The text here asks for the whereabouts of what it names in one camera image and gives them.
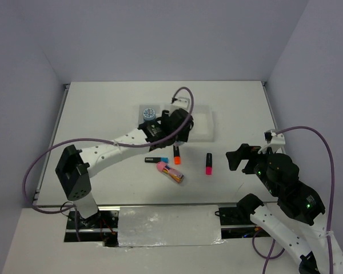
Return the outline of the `blue cleaning gel jar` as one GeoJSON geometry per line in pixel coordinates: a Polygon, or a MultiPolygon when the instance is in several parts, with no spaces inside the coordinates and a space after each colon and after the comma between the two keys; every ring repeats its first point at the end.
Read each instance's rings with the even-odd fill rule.
{"type": "Polygon", "coordinates": [[[156,120],[156,111],[154,108],[148,107],[142,111],[142,119],[144,122],[156,120]]]}
{"type": "Polygon", "coordinates": [[[178,135],[176,136],[176,139],[178,139],[178,140],[180,140],[180,141],[183,141],[183,144],[186,143],[186,142],[184,142],[184,134],[178,134],[178,135]]]}

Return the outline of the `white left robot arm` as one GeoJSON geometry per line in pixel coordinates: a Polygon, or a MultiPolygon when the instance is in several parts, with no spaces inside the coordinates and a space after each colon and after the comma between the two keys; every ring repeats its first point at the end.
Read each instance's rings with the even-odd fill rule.
{"type": "Polygon", "coordinates": [[[186,110],[164,110],[162,116],[156,120],[143,122],[129,133],[113,140],[112,144],[99,144],[83,149],[77,149],[72,144],[64,148],[55,173],[66,198],[75,205],[80,221],[93,228],[101,219],[91,193],[92,177],[125,159],[187,142],[193,126],[193,117],[186,110]]]}

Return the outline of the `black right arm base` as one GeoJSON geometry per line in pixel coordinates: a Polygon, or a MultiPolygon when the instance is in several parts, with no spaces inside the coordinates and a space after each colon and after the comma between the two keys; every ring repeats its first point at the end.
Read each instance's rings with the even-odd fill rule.
{"type": "Polygon", "coordinates": [[[220,220],[222,239],[252,238],[261,227],[241,215],[237,207],[219,207],[214,213],[220,220]]]}

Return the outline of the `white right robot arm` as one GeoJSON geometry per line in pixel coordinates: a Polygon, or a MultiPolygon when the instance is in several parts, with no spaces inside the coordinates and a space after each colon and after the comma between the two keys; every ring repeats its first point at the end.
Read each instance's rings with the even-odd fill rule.
{"type": "Polygon", "coordinates": [[[259,146],[242,144],[227,152],[229,168],[256,175],[287,217],[283,222],[256,195],[248,194],[237,203],[237,217],[266,231],[298,265],[299,273],[343,273],[343,251],[326,227],[328,214],[319,194],[299,180],[299,167],[285,154],[259,146]]]}

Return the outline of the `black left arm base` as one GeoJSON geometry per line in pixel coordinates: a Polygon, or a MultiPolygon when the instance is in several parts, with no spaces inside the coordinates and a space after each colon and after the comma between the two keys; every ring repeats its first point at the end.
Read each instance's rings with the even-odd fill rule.
{"type": "Polygon", "coordinates": [[[99,242],[106,247],[118,246],[119,211],[99,210],[88,219],[82,218],[74,209],[62,214],[67,221],[65,243],[99,242]]]}

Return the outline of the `clear three-compartment plastic organizer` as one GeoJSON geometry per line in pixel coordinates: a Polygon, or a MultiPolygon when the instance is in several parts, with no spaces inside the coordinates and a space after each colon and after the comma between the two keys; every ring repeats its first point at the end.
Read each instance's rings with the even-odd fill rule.
{"type": "MultiPolygon", "coordinates": [[[[139,104],[133,107],[135,124],[139,125],[143,122],[143,111],[146,108],[151,108],[155,111],[157,117],[161,116],[163,110],[170,110],[170,104],[139,104]]],[[[197,104],[194,105],[192,117],[194,119],[194,127],[190,131],[188,142],[213,142],[214,139],[214,123],[213,115],[210,106],[197,104]]]]}

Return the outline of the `orange highlighter with black cap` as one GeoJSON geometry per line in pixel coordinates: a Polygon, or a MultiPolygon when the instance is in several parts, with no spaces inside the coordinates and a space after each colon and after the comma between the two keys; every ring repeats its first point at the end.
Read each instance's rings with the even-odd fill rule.
{"type": "Polygon", "coordinates": [[[173,146],[174,164],[181,164],[180,149],[178,146],[173,146]]]}

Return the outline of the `pink highlighter with black cap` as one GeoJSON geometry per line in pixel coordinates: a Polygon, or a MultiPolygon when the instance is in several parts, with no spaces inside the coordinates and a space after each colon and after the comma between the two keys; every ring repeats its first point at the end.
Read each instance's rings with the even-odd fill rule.
{"type": "Polygon", "coordinates": [[[211,175],[213,173],[213,156],[212,153],[206,154],[205,174],[211,175]]]}

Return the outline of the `blue highlighter with black cap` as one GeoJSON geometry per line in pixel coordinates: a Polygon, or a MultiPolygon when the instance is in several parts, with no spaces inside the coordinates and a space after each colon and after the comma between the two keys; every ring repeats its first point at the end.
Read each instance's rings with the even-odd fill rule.
{"type": "Polygon", "coordinates": [[[167,158],[167,157],[145,157],[144,162],[145,163],[159,163],[159,162],[168,163],[169,158],[167,158]]]}

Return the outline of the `pink tube of coloured pens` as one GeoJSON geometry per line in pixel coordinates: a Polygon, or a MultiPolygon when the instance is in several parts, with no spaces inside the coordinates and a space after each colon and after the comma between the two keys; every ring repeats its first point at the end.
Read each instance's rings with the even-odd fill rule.
{"type": "Polygon", "coordinates": [[[169,178],[171,178],[173,181],[175,181],[176,183],[180,184],[182,183],[183,179],[184,179],[184,174],[179,172],[178,170],[170,167],[167,163],[165,162],[159,162],[157,163],[157,170],[168,176],[169,178]]]}

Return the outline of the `white foil-covered front panel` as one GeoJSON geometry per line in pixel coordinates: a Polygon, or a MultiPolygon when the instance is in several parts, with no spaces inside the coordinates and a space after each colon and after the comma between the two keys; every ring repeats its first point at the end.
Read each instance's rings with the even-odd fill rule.
{"type": "Polygon", "coordinates": [[[216,205],[122,207],[120,247],[203,246],[224,242],[216,205]]]}

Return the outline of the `silver metal table rail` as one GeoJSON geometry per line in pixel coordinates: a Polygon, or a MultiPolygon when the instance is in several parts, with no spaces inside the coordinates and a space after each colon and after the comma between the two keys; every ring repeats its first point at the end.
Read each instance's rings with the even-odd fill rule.
{"type": "MultiPolygon", "coordinates": [[[[99,204],[99,208],[106,207],[149,207],[149,206],[219,206],[219,207],[232,207],[236,206],[238,202],[230,203],[168,203],[168,204],[99,204]]],[[[61,205],[34,205],[40,209],[45,208],[59,208],[61,205]]]]}

